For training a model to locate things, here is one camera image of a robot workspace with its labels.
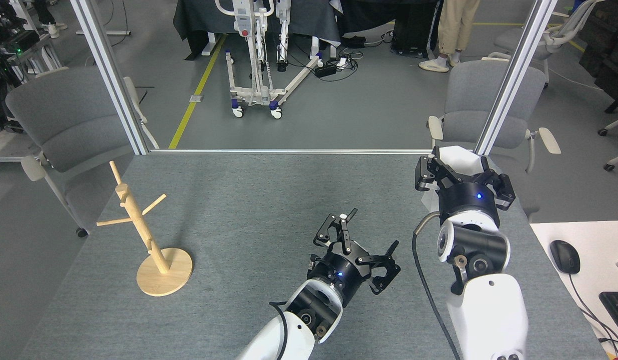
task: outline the person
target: person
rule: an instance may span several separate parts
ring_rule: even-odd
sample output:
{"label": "person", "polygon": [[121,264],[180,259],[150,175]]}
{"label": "person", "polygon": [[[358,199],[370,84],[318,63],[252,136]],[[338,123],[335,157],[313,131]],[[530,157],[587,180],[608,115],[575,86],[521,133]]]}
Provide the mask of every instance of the person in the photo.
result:
{"label": "person", "polygon": [[438,26],[439,55],[436,59],[423,61],[420,68],[437,73],[446,73],[460,63],[460,53],[467,48],[473,27],[473,18],[480,0],[445,0]]}
{"label": "person", "polygon": [[33,7],[37,11],[37,19],[52,39],[60,36],[60,30],[67,28],[66,23],[56,22],[53,15],[46,8],[46,0],[33,0]]}

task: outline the wooden mug tree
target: wooden mug tree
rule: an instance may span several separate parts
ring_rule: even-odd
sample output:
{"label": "wooden mug tree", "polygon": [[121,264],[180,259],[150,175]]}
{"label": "wooden mug tree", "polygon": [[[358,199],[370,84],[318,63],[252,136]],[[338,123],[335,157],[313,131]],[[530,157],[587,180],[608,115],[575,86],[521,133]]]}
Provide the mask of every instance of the wooden mug tree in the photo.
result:
{"label": "wooden mug tree", "polygon": [[146,209],[140,210],[135,202],[135,198],[133,198],[131,189],[122,182],[120,173],[117,171],[117,167],[115,167],[115,162],[110,161],[109,164],[117,182],[115,193],[120,198],[120,207],[126,210],[129,217],[98,221],[96,225],[105,226],[132,222],[149,253],[149,257],[142,262],[138,269],[136,275],[138,286],[145,294],[151,296],[158,297],[173,294],[187,283],[191,276],[191,271],[193,271],[193,261],[191,256],[180,248],[171,247],[161,250],[144,221],[144,215],[150,212],[160,201],[163,201],[167,195],[162,194]]}

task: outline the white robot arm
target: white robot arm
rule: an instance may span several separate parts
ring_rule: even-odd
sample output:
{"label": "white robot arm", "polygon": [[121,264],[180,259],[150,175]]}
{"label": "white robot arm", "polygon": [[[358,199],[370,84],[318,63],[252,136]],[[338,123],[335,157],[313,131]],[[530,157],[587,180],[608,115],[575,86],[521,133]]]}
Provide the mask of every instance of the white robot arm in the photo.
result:
{"label": "white robot arm", "polygon": [[510,244],[499,231],[498,209],[515,200],[508,176],[489,168],[486,157],[436,146],[416,166],[416,189],[438,196],[437,255],[455,272],[446,303],[464,359],[524,360],[526,307],[517,281],[503,273]]}
{"label": "white robot arm", "polygon": [[[280,316],[272,319],[247,345],[238,360],[306,360],[313,346],[322,344],[338,326],[342,312],[363,282],[374,294],[381,293],[400,272],[395,264],[394,241],[384,255],[369,255],[349,237],[347,223],[355,215],[330,214],[313,243],[328,248],[326,255],[311,255],[307,281],[286,303],[270,303]],[[331,239],[329,228],[335,228]],[[384,268],[384,276],[372,276]]]}

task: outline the gray floor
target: gray floor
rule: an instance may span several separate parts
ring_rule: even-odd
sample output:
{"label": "gray floor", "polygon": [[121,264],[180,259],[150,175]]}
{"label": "gray floor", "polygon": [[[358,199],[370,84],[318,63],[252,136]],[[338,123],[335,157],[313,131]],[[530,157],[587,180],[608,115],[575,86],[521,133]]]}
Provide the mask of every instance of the gray floor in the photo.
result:
{"label": "gray floor", "polygon": [[[107,28],[123,30],[121,2],[113,3],[115,13]],[[559,3],[562,8],[569,1]],[[102,0],[99,4],[107,19],[111,3]],[[149,7],[145,2],[127,0],[132,35],[114,48],[123,75],[133,77],[139,87],[154,86],[145,89],[142,108],[149,117],[149,129],[163,148],[171,142],[209,61],[207,57],[183,60],[188,45],[171,24],[175,4],[175,0],[165,0]],[[521,23],[530,4],[530,0],[483,0],[476,22]],[[60,58],[72,67],[91,64],[85,39],[73,34],[78,25],[70,2],[60,0],[50,9],[58,21],[69,24],[54,40]],[[476,25],[465,60],[477,60],[496,50],[492,40],[507,28],[509,25]],[[382,32],[384,28],[369,32],[368,40],[379,39]],[[239,68],[244,44],[234,35],[227,39],[227,46],[236,54]],[[301,53],[292,51],[300,59]],[[424,123],[429,115],[441,113],[448,75],[422,71],[417,67],[418,59],[391,54],[387,45],[363,51],[359,71],[349,79],[326,83],[307,78],[284,105],[281,120],[256,108],[248,109],[241,119],[232,116],[226,66],[220,57],[204,87],[204,100],[195,108],[178,148],[428,148]],[[579,50],[567,46],[549,63],[561,75],[592,85],[593,79],[578,65],[580,55]],[[285,84],[294,70],[275,72],[274,82]],[[238,76],[246,79],[245,73]],[[563,154],[549,155],[538,146],[533,182],[542,209],[535,215],[536,222],[618,220],[618,166],[613,172],[602,169],[608,159],[618,155],[618,128],[607,137],[596,134],[618,118],[618,111],[603,112],[611,101],[602,91],[571,84],[551,73],[551,86],[540,99],[532,127],[551,129]],[[507,153],[526,161],[523,146]],[[19,353],[62,281],[82,244],[73,234],[74,228],[46,184],[29,182],[17,164],[0,164],[0,290],[6,289],[0,291],[0,359]]]}

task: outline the power strip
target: power strip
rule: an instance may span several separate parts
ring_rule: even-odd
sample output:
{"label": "power strip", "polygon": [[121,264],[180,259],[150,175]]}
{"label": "power strip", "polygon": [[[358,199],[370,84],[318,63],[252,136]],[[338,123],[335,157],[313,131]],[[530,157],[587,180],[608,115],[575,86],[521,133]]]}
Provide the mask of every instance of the power strip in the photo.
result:
{"label": "power strip", "polygon": [[313,69],[313,73],[318,78],[333,75],[336,71],[338,71],[338,68],[334,64],[326,64],[325,66]]}

